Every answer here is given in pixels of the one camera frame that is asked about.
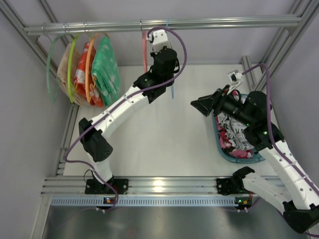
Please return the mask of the blue wire hanger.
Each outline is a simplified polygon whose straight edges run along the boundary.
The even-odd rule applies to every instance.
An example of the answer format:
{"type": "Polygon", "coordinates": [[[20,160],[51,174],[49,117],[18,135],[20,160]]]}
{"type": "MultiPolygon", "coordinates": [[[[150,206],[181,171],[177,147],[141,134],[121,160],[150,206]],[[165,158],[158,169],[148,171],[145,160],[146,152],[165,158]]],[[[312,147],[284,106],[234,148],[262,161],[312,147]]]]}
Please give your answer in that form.
{"type": "MultiPolygon", "coordinates": [[[[169,24],[169,18],[166,19],[166,28],[168,28],[168,24],[169,24]]],[[[171,89],[171,97],[172,99],[174,99],[174,85],[171,85],[170,89],[171,89]]]]}

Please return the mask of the newspaper print trousers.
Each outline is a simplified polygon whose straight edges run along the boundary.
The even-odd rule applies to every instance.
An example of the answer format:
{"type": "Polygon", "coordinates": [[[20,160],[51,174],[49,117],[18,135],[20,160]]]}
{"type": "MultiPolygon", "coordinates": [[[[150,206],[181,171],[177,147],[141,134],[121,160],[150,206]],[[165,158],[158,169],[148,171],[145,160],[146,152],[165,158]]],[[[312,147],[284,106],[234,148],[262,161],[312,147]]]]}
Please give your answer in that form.
{"type": "Polygon", "coordinates": [[[244,129],[246,128],[244,124],[223,113],[216,116],[215,120],[222,149],[230,149],[231,151],[253,149],[244,135],[244,129]]]}

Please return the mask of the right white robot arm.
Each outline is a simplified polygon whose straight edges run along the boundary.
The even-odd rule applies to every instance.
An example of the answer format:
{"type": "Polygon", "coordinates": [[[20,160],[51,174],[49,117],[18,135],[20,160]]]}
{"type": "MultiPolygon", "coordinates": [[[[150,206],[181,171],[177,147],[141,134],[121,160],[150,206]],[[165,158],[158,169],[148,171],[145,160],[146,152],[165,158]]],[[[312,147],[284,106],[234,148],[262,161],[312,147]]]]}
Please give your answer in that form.
{"type": "Polygon", "coordinates": [[[234,98],[229,88],[226,85],[190,104],[206,117],[223,113],[244,124],[247,141],[271,165],[285,190],[245,166],[231,177],[217,179],[218,193],[227,196],[253,192],[274,206],[295,232],[305,233],[319,222],[319,188],[299,165],[284,136],[271,122],[271,104],[267,95],[252,91],[241,102],[234,98]]]}

